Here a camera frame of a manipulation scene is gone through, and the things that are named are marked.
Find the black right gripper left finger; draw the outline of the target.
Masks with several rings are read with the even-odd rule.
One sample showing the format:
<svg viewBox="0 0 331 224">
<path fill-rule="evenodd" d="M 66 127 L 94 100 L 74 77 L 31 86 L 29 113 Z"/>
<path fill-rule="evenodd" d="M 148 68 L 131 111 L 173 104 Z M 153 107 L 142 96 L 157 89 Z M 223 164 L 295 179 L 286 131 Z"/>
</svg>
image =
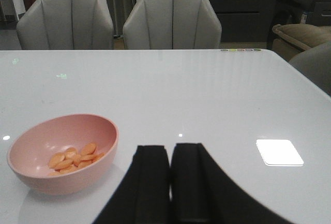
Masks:
<svg viewBox="0 0 331 224">
<path fill-rule="evenodd" d="M 121 183 L 94 223 L 168 223 L 169 161 L 160 145 L 139 145 Z"/>
</svg>

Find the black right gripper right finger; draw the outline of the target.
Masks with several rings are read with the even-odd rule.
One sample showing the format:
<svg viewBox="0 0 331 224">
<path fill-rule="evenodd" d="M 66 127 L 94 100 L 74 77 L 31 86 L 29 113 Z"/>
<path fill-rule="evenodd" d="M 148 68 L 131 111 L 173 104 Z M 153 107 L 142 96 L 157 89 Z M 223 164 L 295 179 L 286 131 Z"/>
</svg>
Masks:
<svg viewBox="0 0 331 224">
<path fill-rule="evenodd" d="M 241 189 L 201 144 L 176 144 L 171 160 L 174 223 L 288 223 Z"/>
</svg>

